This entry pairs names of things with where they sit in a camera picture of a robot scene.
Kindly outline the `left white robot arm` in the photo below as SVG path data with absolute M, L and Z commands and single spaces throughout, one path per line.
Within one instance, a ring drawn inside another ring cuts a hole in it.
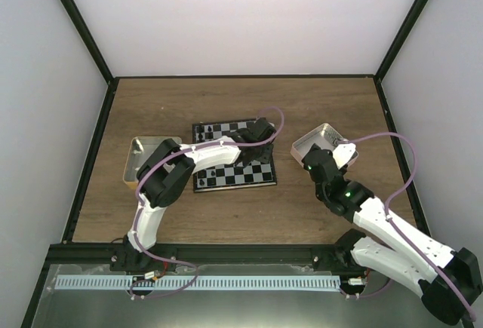
M 151 249 L 166 209 L 183 193 L 191 176 L 217 165 L 244 165 L 272 151 L 283 124 L 274 127 L 265 118 L 217 139 L 193 144 L 163 141 L 137 172 L 137 211 L 127 239 L 132 246 L 128 262 L 139 271 L 154 262 Z

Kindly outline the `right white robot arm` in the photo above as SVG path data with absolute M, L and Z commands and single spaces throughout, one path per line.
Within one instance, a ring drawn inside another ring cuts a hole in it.
M 370 189 L 345 178 L 356 150 L 352 143 L 335 149 L 314 144 L 293 152 L 315 184 L 315 196 L 333 214 L 358 226 L 343 237 L 336 263 L 378 271 L 416 294 L 434 317 L 455 325 L 475 319 L 472 304 L 482 293 L 476 256 L 455 250 L 422 233 L 392 212 Z

